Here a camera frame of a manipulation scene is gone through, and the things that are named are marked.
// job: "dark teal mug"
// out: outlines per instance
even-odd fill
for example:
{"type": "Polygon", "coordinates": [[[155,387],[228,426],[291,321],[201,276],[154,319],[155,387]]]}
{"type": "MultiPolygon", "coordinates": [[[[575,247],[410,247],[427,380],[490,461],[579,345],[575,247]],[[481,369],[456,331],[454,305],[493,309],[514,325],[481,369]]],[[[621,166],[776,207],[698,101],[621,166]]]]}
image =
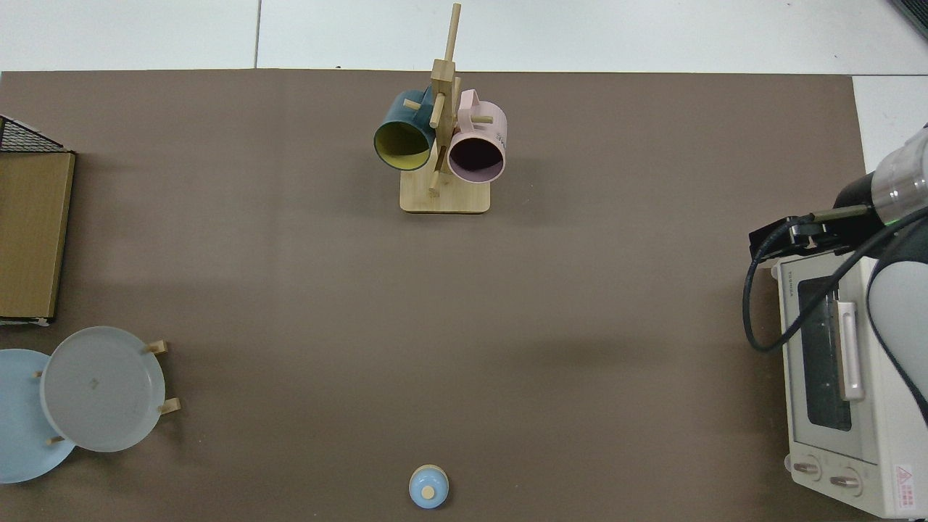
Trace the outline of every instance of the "dark teal mug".
{"type": "Polygon", "coordinates": [[[432,107],[431,87],[403,91],[393,100],[374,133],[374,150],[384,163],[399,170],[416,170],[429,161],[435,142],[435,129],[429,126],[432,107]]]}

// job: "cardboard box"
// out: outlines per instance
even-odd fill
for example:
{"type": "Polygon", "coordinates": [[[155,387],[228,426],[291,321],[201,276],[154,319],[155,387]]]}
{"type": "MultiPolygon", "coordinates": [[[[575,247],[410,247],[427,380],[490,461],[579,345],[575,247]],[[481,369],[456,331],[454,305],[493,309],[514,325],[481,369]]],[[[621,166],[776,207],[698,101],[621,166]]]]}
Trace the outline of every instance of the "cardboard box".
{"type": "Polygon", "coordinates": [[[55,317],[72,152],[0,152],[0,324],[55,317]]]}

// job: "white floor tile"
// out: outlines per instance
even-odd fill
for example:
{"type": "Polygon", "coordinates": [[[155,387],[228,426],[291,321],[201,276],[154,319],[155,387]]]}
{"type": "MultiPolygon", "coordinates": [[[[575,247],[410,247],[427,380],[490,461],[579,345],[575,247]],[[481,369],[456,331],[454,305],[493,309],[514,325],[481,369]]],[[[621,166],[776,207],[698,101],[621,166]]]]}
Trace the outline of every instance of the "white floor tile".
{"type": "Polygon", "coordinates": [[[857,76],[854,98],[867,172],[928,124],[928,76],[857,76]]]}
{"type": "MultiPolygon", "coordinates": [[[[928,73],[928,40],[884,1],[461,3],[462,71],[928,73]]],[[[258,66],[430,70],[451,4],[264,0],[258,66]]]]}
{"type": "Polygon", "coordinates": [[[4,0],[0,71],[254,65],[258,0],[4,0]]]}

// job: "light blue plate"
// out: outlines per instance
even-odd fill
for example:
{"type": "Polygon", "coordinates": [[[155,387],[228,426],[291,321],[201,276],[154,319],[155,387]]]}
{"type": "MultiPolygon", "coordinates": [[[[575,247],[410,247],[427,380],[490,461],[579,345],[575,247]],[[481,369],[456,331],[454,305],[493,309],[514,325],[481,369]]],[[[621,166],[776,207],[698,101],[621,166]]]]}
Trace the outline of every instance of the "light blue plate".
{"type": "Polygon", "coordinates": [[[44,475],[74,449],[62,440],[45,444],[58,433],[45,419],[39,399],[48,356],[32,350],[0,350],[0,484],[23,482],[44,475]]]}

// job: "oven door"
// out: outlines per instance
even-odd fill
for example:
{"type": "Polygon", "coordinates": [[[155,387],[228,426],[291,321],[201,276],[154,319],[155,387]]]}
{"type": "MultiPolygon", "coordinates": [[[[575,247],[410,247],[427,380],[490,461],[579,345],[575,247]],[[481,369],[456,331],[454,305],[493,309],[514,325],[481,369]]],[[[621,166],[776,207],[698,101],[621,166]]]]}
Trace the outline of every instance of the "oven door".
{"type": "MultiPolygon", "coordinates": [[[[799,310],[844,261],[845,256],[821,254],[780,265],[780,298],[783,324],[788,326],[799,310]]],[[[802,329],[785,347],[793,417],[793,440],[841,453],[868,463],[877,463],[872,397],[867,394],[867,368],[862,349],[868,346],[845,342],[842,329],[853,330],[856,339],[866,340],[870,324],[866,316],[867,264],[858,263],[839,282],[838,288],[816,308],[802,329]],[[856,323],[847,310],[856,306],[856,323]],[[847,382],[857,382],[856,388],[847,382]]]]}

